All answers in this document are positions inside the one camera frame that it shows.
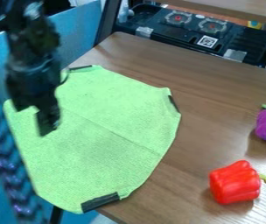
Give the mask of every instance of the green towel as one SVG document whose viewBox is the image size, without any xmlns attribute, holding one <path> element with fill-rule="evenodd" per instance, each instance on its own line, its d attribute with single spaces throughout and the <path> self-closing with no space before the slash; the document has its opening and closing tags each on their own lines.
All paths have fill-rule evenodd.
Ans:
<svg viewBox="0 0 266 224">
<path fill-rule="evenodd" d="M 168 88 L 101 66 L 71 72 L 56 95 L 61 125 L 44 137 L 34 107 L 16 112 L 7 101 L 4 111 L 37 194 L 73 213 L 112 193 L 128 197 L 151 175 L 179 126 Z"/>
</svg>

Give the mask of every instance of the toy stove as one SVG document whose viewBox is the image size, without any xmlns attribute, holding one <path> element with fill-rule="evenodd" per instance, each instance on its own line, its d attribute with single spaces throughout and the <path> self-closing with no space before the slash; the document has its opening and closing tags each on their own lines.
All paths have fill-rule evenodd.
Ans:
<svg viewBox="0 0 266 224">
<path fill-rule="evenodd" d="M 148 4 L 140 4 L 133 11 L 135 16 L 118 24 L 118 31 L 255 66 L 266 65 L 266 31 Z"/>
</svg>

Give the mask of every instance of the metal pole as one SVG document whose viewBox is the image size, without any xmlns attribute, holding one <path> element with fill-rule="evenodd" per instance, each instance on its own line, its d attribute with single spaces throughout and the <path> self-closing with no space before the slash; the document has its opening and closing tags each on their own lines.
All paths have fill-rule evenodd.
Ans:
<svg viewBox="0 0 266 224">
<path fill-rule="evenodd" d="M 94 46 L 100 44 L 113 33 L 121 3 L 122 0 L 106 0 Z"/>
<path fill-rule="evenodd" d="M 18 223 L 46 223 L 0 102 L 0 179 Z"/>
</svg>

